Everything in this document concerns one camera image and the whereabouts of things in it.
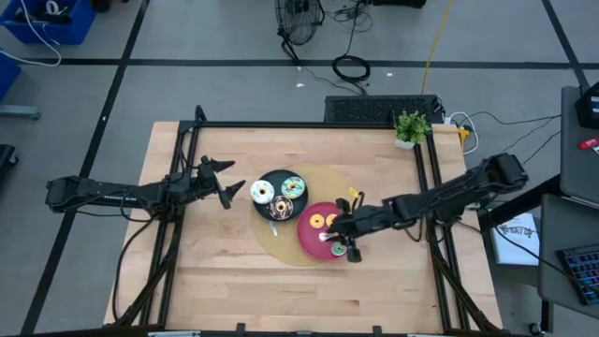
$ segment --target round placemat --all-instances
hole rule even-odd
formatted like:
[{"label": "round placemat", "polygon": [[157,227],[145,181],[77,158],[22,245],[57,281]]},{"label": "round placemat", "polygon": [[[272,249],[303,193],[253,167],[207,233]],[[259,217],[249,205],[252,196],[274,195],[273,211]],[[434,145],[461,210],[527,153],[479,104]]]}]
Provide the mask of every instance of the round placemat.
[{"label": "round placemat", "polygon": [[[345,177],[327,165],[297,164],[285,169],[294,171],[310,189],[308,206],[321,201],[335,202],[337,198],[350,198]],[[298,241],[298,219],[273,222],[277,236],[272,235],[269,221],[252,207],[250,222],[256,239],[264,250],[280,261],[293,266],[313,266],[321,261],[304,253]]]}]

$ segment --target yellow cable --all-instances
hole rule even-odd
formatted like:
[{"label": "yellow cable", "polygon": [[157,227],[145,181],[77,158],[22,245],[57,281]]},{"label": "yellow cable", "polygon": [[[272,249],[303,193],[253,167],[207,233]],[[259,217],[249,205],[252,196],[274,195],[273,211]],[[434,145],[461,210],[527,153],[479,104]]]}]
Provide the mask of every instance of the yellow cable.
[{"label": "yellow cable", "polygon": [[453,7],[454,0],[447,1],[446,11],[443,13],[443,19],[441,20],[441,25],[439,26],[439,31],[437,32],[437,36],[434,39],[434,43],[432,43],[431,52],[429,53],[429,58],[427,59],[427,67],[424,69],[424,79],[422,80],[422,92],[421,95],[424,95],[424,91],[427,88],[427,79],[429,78],[429,67],[431,66],[432,55],[434,54],[434,50],[437,48],[437,44],[439,43],[439,39],[441,39],[441,33],[443,32],[443,28],[446,26],[447,17],[449,17],[449,12]]}]

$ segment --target wooden table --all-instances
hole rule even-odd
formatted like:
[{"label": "wooden table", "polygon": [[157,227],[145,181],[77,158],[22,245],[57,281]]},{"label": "wooden table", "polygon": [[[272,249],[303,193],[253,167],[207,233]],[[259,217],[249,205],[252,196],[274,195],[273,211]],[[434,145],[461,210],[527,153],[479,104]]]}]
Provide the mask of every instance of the wooden table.
[{"label": "wooden table", "polygon": [[[177,125],[154,125],[140,184],[159,181],[168,173]],[[434,125],[433,132],[443,180],[461,175],[465,166],[455,126]],[[365,203],[377,205],[382,198],[419,193],[414,152],[395,148],[393,140],[394,131],[384,129],[202,128],[196,159],[206,154],[237,161],[219,175],[222,185],[252,182],[266,171],[296,163],[329,165],[366,193]],[[371,332],[378,325],[389,333],[443,332],[424,240],[414,243],[403,232],[386,230],[358,240],[361,263],[339,259],[315,267],[286,265],[266,253],[254,237],[249,185],[228,211],[216,196],[187,206],[168,329],[234,330],[237,323],[245,323],[248,330]],[[478,226],[473,212],[466,213],[463,222]],[[130,223],[126,238],[139,226]],[[155,235],[156,226],[149,227],[127,251],[120,314],[146,283]],[[453,235],[464,287],[501,327],[480,235],[465,227],[454,227]],[[447,283],[446,288],[457,327],[455,298]],[[161,293],[159,287],[151,322]],[[108,309],[106,322],[112,320]]]}]

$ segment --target black plate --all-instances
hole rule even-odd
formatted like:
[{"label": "black plate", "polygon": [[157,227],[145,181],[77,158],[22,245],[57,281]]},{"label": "black plate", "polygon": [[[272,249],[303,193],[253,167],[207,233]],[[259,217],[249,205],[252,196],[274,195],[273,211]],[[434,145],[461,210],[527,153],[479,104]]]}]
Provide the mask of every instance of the black plate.
[{"label": "black plate", "polygon": [[[260,177],[259,180],[264,180],[272,184],[272,187],[274,187],[274,196],[277,197],[283,195],[283,192],[281,192],[281,186],[283,185],[283,182],[285,180],[291,177],[300,176],[297,173],[294,173],[287,169],[276,169],[263,175],[262,177]],[[301,196],[291,199],[291,202],[293,203],[293,212],[291,213],[291,216],[289,216],[285,220],[277,220],[270,216],[270,203],[259,204],[257,202],[254,202],[256,210],[258,211],[258,213],[260,213],[260,215],[262,215],[262,217],[270,221],[287,221],[297,217],[303,212],[303,210],[308,205],[308,183],[305,180],[304,182],[306,183],[306,189],[303,191],[303,194]]]}]

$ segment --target frosted donut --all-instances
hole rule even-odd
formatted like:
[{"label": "frosted donut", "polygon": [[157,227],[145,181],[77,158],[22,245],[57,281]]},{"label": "frosted donut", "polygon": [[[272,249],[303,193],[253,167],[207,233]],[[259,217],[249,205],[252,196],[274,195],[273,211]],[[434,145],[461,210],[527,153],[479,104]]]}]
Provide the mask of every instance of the frosted donut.
[{"label": "frosted donut", "polygon": [[335,220],[335,218],[337,217],[337,214],[329,214],[329,216],[327,216],[327,226],[330,227],[330,225],[333,224],[333,220]]},{"label": "frosted donut", "polygon": [[288,198],[297,198],[306,190],[306,182],[300,177],[285,179],[281,185],[281,193]]},{"label": "frosted donut", "polygon": [[275,197],[270,202],[270,216],[275,220],[285,220],[293,212],[293,202],[283,196]]},{"label": "frosted donut", "polygon": [[345,254],[345,252],[347,252],[347,247],[342,245],[340,242],[335,242],[330,247],[330,251],[335,256],[342,256],[343,254]]},{"label": "frosted donut", "polygon": [[320,214],[314,214],[310,217],[310,226],[313,228],[321,228],[325,225],[325,218]]},{"label": "frosted donut", "polygon": [[267,181],[255,181],[250,187],[250,195],[255,203],[267,204],[274,198],[274,187]]}]

